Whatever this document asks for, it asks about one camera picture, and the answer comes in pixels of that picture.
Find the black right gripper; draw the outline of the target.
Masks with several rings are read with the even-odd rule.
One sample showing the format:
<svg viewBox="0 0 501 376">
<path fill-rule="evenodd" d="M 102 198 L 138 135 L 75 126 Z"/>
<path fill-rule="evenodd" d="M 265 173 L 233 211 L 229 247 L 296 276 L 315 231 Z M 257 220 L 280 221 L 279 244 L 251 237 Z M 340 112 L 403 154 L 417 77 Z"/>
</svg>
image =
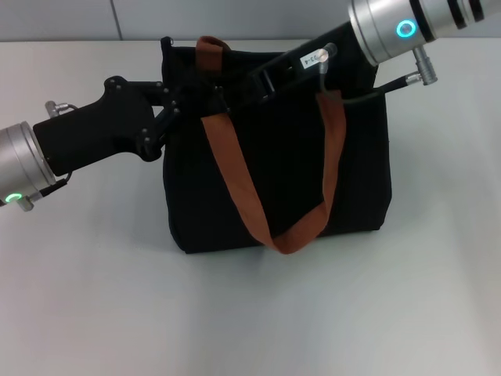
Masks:
<svg viewBox="0 0 501 376">
<path fill-rule="evenodd" d="M 343 93 L 361 93 L 370 90 L 375 82 L 377 68 L 367 60 L 349 22 L 332 31 L 305 42 L 288 54 L 268 61 L 252 72 L 259 89 L 223 88 L 222 99 L 227 114 L 236 114 L 248 107 L 261 105 L 294 85 L 319 87 L 319 64 L 306 63 L 306 56 L 332 43 L 336 54 L 328 60 L 326 87 Z"/>
</svg>

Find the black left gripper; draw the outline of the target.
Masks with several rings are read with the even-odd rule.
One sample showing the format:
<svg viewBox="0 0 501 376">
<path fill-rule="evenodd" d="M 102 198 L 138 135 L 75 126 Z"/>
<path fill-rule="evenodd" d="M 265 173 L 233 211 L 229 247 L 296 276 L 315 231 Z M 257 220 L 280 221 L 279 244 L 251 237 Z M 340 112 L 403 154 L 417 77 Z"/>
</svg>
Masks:
<svg viewBox="0 0 501 376">
<path fill-rule="evenodd" d="M 164 107 L 157 116 L 155 106 Z M 184 123 L 228 110 L 205 81 L 167 86 L 115 76 L 105 81 L 96 102 L 38 123 L 33 130 L 50 169 L 61 176 L 120 153 L 155 161 Z"/>
</svg>

